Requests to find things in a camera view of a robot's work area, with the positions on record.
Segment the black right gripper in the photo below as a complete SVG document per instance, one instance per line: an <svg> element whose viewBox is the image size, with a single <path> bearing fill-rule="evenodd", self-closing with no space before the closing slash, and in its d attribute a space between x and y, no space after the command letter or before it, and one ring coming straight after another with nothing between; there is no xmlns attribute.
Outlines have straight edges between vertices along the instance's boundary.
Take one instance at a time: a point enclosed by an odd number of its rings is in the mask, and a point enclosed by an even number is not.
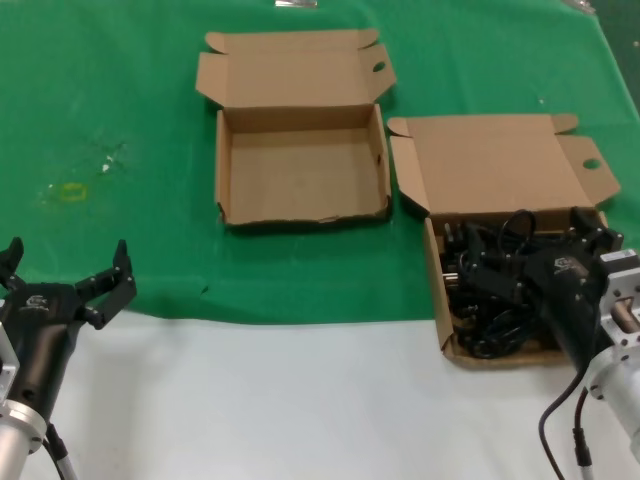
<svg viewBox="0 0 640 480"><path fill-rule="evenodd" d="M599 303L604 273L595 257L622 248L624 235L592 209L572 207L571 244L575 249L545 249L525 263L524 279L543 323L578 371L608 347L600 325ZM506 224L498 229L466 225L466 284L500 301L522 306L520 274L536 225L517 234Z"/></svg>

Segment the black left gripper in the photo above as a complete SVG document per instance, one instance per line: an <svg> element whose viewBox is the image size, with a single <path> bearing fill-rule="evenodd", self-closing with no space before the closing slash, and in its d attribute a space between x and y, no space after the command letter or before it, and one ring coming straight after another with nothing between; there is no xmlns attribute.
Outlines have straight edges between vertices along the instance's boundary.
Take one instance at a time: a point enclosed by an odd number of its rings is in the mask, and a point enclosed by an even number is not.
<svg viewBox="0 0 640 480"><path fill-rule="evenodd" d="M1 368L9 371L11 381L1 393L49 416L82 321L103 329L135 298L136 282L124 239L118 242L112 266L81 280L75 289L25 283L17 274L23 255L20 237L1 252Z"/></svg>

